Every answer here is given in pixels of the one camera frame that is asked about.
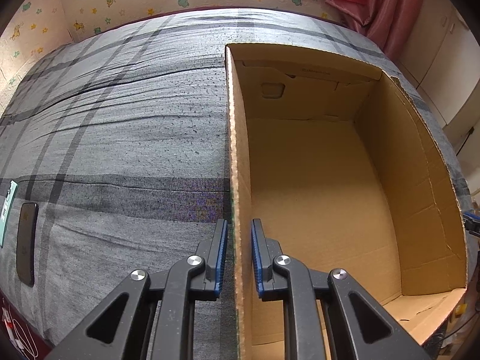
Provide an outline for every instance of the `metal pivot screw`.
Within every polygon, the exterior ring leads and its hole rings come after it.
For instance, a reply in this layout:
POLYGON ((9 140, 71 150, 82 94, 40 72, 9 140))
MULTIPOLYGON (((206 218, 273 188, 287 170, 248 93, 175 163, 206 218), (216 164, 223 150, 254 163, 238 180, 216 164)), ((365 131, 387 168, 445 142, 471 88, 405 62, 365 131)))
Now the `metal pivot screw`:
POLYGON ((345 279, 349 274, 346 272, 345 269, 342 268, 335 268, 332 271, 332 276, 337 280, 345 279))
POLYGON ((277 264, 279 264, 281 266, 286 266, 286 265, 290 264, 290 262, 292 260, 289 256, 286 256, 285 254, 282 254, 281 256, 277 256, 275 258, 275 261, 277 262, 277 264))
POLYGON ((191 266, 197 266, 198 264, 200 264, 200 263, 202 262, 202 257, 193 255, 193 256, 190 256, 190 257, 187 259, 187 262, 188 262, 188 264, 190 264, 191 266))
POLYGON ((147 276, 146 272, 142 271, 141 269, 137 269, 136 271, 133 271, 130 274, 130 277, 132 278, 132 280, 135 280, 135 281, 143 280, 145 279, 145 276, 147 276))

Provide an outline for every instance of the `cardboard box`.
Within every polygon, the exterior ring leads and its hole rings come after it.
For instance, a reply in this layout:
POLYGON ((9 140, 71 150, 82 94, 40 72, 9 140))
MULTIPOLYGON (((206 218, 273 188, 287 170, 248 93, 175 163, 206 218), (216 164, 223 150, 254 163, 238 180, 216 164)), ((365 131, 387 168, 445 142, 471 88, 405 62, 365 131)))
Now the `cardboard box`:
POLYGON ((254 289, 250 225, 309 268, 352 274, 422 344, 465 292, 450 175, 395 78, 346 56, 226 47, 239 357, 283 359, 281 302, 254 289))

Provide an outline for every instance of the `plaid pattern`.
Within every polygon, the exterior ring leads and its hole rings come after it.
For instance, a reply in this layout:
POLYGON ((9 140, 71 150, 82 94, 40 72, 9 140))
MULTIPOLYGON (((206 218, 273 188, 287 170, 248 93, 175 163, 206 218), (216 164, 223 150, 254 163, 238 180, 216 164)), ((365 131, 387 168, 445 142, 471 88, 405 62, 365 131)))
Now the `plaid pattern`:
MULTIPOLYGON (((217 218, 230 219, 224 48, 235 42, 327 50, 398 77, 442 150, 462 208, 470 208, 455 153, 428 106, 363 36, 259 9, 126 25, 44 57, 0 119, 0 195, 10 180, 19 184, 0 287, 54 344, 130 271, 167 269, 213 233, 217 218), (15 269, 26 200, 39 203, 33 288, 15 269)), ((195 313, 196 359, 237 356, 232 261, 230 243, 222 297, 195 313)))

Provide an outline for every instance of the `black smartphone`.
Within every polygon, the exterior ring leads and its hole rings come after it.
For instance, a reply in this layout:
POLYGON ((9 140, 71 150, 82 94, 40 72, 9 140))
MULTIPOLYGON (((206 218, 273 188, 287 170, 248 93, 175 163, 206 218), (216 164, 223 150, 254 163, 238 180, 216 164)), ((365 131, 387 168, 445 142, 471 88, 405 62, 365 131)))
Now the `black smartphone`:
POLYGON ((23 283, 31 287, 35 283, 33 258, 37 216, 37 203, 22 204, 17 233, 17 274, 23 283))

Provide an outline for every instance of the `blue object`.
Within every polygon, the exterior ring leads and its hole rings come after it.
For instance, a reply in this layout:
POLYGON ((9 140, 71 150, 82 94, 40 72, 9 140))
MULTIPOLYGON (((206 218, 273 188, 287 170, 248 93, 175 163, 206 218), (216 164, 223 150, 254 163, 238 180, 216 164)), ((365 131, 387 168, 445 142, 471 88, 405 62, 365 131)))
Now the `blue object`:
POLYGON ((220 247, 217 256, 217 264, 215 266, 215 296, 220 297, 223 286, 223 272, 225 270, 225 258, 227 255, 227 221, 223 222, 222 238, 220 239, 220 247))
POLYGON ((262 259, 260 257, 260 249, 258 246, 257 232, 254 223, 251 223, 251 258, 253 260, 253 273, 255 275, 255 284, 258 296, 263 296, 263 280, 262 280, 262 259))
POLYGON ((462 216, 465 224, 465 231, 468 231, 471 235, 480 238, 480 216, 472 213, 471 211, 465 211, 462 213, 462 216))
POLYGON ((10 213, 11 204, 15 198, 18 184, 15 181, 10 182, 10 188, 3 202, 3 207, 0 212, 0 247, 3 248, 3 239, 5 238, 5 231, 7 229, 8 214, 10 213))

